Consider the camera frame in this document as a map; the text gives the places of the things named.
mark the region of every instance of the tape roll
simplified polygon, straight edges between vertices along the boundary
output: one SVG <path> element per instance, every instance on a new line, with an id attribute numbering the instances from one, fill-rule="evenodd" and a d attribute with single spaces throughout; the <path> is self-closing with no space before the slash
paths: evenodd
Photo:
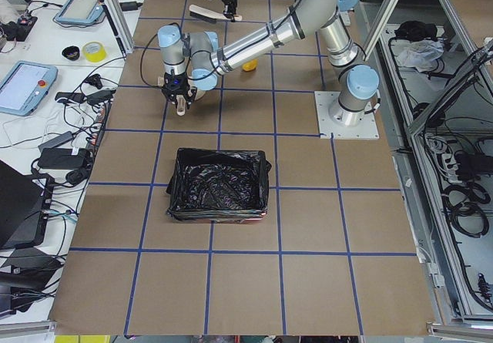
<path id="1" fill-rule="evenodd" d="M 90 62 L 97 63 L 106 57 L 106 50 L 101 42 L 93 41 L 88 42 L 82 47 L 82 54 Z"/>

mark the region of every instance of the blue cap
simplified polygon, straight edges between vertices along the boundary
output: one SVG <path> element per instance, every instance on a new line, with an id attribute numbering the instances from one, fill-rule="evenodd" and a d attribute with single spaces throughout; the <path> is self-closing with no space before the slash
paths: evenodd
<path id="1" fill-rule="evenodd" d="M 337 6 L 341 12 L 347 12 L 354 8 L 360 0 L 337 0 Z"/>
<path id="2" fill-rule="evenodd" d="M 215 52 L 219 48 L 219 39 L 217 38 L 217 34 L 211 31 L 204 32 L 209 38 L 210 44 L 213 46 L 213 52 Z"/>
<path id="3" fill-rule="evenodd" d="M 162 48 L 167 48 L 172 44 L 179 41 L 179 29 L 175 25 L 165 25 L 161 27 L 157 32 L 157 39 L 159 41 L 159 46 Z"/>
<path id="4" fill-rule="evenodd" d="M 379 82 L 378 74 L 369 66 L 355 66 L 347 75 L 347 88 L 359 100 L 371 98 Z"/>
<path id="5" fill-rule="evenodd" d="M 197 68 L 192 71 L 193 79 L 200 79 L 198 81 L 193 81 L 197 89 L 199 90 L 212 90 L 217 85 L 217 76 L 215 73 L 212 73 L 208 69 Z"/>

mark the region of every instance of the black monitor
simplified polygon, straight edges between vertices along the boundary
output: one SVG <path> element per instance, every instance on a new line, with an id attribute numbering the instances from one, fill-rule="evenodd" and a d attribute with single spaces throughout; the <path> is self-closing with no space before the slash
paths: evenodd
<path id="1" fill-rule="evenodd" d="M 50 176 L 24 176 L 0 160 L 0 249 L 33 247 L 45 236 L 51 193 Z"/>

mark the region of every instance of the plastic bag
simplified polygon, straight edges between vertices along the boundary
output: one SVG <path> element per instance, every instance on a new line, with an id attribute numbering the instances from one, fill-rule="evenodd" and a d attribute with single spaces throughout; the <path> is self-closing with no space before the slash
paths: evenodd
<path id="1" fill-rule="evenodd" d="M 270 168 L 261 150 L 179 148 L 167 213 L 177 220 L 259 220 L 267 213 Z"/>
<path id="2" fill-rule="evenodd" d="M 436 59 L 444 53 L 441 42 L 423 40 L 412 42 L 396 58 L 401 67 L 416 68 L 419 72 L 436 69 Z"/>

